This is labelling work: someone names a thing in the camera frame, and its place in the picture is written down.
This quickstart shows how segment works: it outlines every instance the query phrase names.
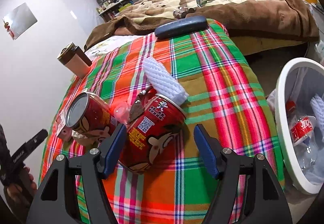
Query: metal screw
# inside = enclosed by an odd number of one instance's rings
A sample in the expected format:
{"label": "metal screw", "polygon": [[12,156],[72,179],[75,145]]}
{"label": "metal screw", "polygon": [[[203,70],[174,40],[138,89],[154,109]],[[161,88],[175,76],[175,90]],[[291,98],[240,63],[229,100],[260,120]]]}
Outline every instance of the metal screw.
{"label": "metal screw", "polygon": [[60,154],[56,157],[57,161],[62,161],[64,159],[64,155]]}
{"label": "metal screw", "polygon": [[93,148],[90,150],[90,154],[92,154],[92,155],[98,154],[98,152],[99,152],[98,148]]}
{"label": "metal screw", "polygon": [[259,159],[259,160],[264,160],[265,157],[264,157],[263,154],[257,154],[257,159]]}
{"label": "metal screw", "polygon": [[232,149],[225,147],[225,148],[223,148],[223,153],[228,155],[228,154],[232,153]]}

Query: can lid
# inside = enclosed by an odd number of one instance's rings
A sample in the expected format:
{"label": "can lid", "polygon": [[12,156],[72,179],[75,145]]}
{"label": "can lid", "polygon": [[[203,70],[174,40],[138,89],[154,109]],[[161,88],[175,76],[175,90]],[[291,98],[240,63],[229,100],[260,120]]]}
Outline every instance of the can lid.
{"label": "can lid", "polygon": [[80,93],[71,103],[66,114],[66,126],[73,127],[84,115],[88,106],[89,95],[86,92]]}
{"label": "can lid", "polygon": [[61,61],[63,58],[69,57],[70,59],[74,56],[71,56],[71,51],[75,48],[75,45],[73,42],[70,42],[62,51],[61,53],[57,56],[57,59]]}

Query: white knitted object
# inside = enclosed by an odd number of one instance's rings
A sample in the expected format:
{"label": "white knitted object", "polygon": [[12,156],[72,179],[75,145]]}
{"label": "white knitted object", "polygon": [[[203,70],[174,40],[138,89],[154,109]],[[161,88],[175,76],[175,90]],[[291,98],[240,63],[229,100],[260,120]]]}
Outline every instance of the white knitted object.
{"label": "white knitted object", "polygon": [[317,94],[310,100],[310,106],[313,109],[317,124],[324,136],[324,101]]}
{"label": "white knitted object", "polygon": [[187,100],[189,94],[168,73],[163,64],[150,57],[143,60],[143,69],[149,82],[159,94],[166,96],[178,106]]}

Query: person's hand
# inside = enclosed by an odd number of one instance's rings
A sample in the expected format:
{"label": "person's hand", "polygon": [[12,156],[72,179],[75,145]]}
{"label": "person's hand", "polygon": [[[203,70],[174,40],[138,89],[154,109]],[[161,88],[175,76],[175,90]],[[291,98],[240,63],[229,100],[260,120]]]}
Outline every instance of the person's hand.
{"label": "person's hand", "polygon": [[[27,173],[29,173],[30,168],[29,167],[25,167],[24,170],[27,171]],[[32,174],[28,174],[29,179],[30,179],[30,187],[32,188],[32,190],[34,192],[36,192],[37,190],[37,185],[34,182],[34,177]],[[25,199],[22,195],[22,188],[20,186],[18,186],[17,184],[11,184],[9,187],[7,187],[7,192],[9,197],[15,202],[15,203],[21,203],[21,202],[25,202]]]}

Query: blue gripper pad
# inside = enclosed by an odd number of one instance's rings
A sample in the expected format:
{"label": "blue gripper pad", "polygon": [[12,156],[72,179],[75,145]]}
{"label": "blue gripper pad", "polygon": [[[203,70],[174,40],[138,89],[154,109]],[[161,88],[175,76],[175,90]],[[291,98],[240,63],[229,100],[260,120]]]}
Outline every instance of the blue gripper pad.
{"label": "blue gripper pad", "polygon": [[115,139],[113,140],[111,147],[106,155],[105,169],[103,171],[103,174],[106,177],[114,172],[120,153],[122,152],[122,149],[125,145],[126,138],[127,129],[126,126],[123,125],[115,136]]}
{"label": "blue gripper pad", "polygon": [[210,137],[210,136],[209,135],[205,136],[204,133],[199,128],[199,126],[196,125],[193,130],[193,138],[198,147],[200,156],[204,162],[207,172],[210,175],[212,175],[213,178],[217,178],[219,171],[216,167],[216,156],[213,153],[209,143],[207,142],[206,137]]}

